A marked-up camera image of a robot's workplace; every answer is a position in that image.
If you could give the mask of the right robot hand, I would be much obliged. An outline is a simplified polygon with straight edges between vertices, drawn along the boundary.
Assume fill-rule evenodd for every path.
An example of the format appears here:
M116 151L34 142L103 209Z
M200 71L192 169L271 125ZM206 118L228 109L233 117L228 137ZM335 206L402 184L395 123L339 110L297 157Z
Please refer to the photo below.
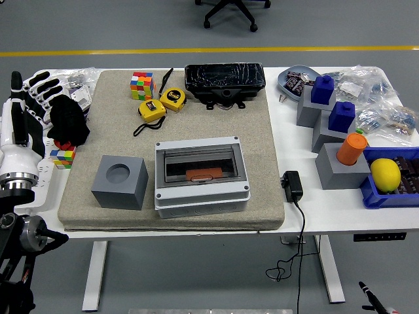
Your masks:
M363 305L361 308L365 311L375 311L379 314L400 314L400 312L392 307L384 307L380 300L371 292L369 287L362 281L358 282L359 287L366 295L369 305Z

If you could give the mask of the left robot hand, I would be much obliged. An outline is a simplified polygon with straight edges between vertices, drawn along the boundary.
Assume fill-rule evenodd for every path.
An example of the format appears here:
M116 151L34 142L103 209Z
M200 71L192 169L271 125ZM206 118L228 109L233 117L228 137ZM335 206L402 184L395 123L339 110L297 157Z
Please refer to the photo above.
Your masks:
M38 164L45 156L43 137L52 127L51 101L64 94L61 77L51 71L40 70L26 80L12 72L1 114L2 181L38 179Z

